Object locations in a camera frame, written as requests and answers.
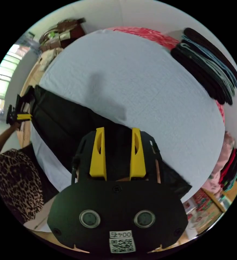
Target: leopard print shirt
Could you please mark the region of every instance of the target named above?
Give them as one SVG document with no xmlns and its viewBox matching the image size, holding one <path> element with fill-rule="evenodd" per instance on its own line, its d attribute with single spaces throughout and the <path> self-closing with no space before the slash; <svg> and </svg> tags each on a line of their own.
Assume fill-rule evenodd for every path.
<svg viewBox="0 0 237 260">
<path fill-rule="evenodd" d="M 16 149 L 0 153 L 0 196 L 22 224 L 33 220 L 44 205 L 38 171 L 29 157 Z"/>
</svg>

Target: brown bag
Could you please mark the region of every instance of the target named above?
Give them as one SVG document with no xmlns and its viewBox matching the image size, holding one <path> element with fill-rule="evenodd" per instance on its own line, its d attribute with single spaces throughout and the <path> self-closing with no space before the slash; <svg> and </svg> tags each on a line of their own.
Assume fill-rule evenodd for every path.
<svg viewBox="0 0 237 260">
<path fill-rule="evenodd" d="M 52 27 L 41 36 L 39 40 L 41 44 L 40 50 L 44 52 L 55 48 L 66 48 L 72 42 L 85 35 L 85 32 L 81 26 L 81 23 L 83 22 L 85 22 L 84 18 L 78 20 L 67 19 L 59 22 L 56 26 Z M 51 32 L 58 34 L 66 32 L 68 36 L 64 40 L 60 38 L 60 35 L 53 39 L 49 39 L 48 35 Z"/>
</svg>

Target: camera lens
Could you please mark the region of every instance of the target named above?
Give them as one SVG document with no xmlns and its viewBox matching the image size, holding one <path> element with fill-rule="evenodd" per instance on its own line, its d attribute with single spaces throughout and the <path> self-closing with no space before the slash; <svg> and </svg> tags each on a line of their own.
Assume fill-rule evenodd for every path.
<svg viewBox="0 0 237 260">
<path fill-rule="evenodd" d="M 79 216 L 80 222 L 87 228 L 95 228 L 100 224 L 100 216 L 93 210 L 84 210 Z"/>
<path fill-rule="evenodd" d="M 134 218 L 134 223 L 140 228 L 148 228 L 155 222 L 155 215 L 149 210 L 138 212 Z"/>
</svg>

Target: window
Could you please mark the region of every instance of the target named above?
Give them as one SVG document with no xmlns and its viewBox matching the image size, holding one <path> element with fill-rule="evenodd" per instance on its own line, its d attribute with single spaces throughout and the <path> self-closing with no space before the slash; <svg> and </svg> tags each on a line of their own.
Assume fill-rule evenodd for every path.
<svg viewBox="0 0 237 260">
<path fill-rule="evenodd" d="M 7 52 L 0 64 L 0 99 L 5 99 L 5 94 L 11 78 L 20 60 L 28 52 L 29 48 L 14 44 Z"/>
</svg>

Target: sticker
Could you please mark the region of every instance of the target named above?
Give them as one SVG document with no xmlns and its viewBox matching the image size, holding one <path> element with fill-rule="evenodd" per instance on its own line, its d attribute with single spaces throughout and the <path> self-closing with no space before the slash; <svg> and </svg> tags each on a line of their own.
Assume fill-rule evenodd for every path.
<svg viewBox="0 0 237 260">
<path fill-rule="evenodd" d="M 135 252 L 136 249 L 132 231 L 110 231 L 109 247 L 111 253 L 122 254 Z"/>
</svg>

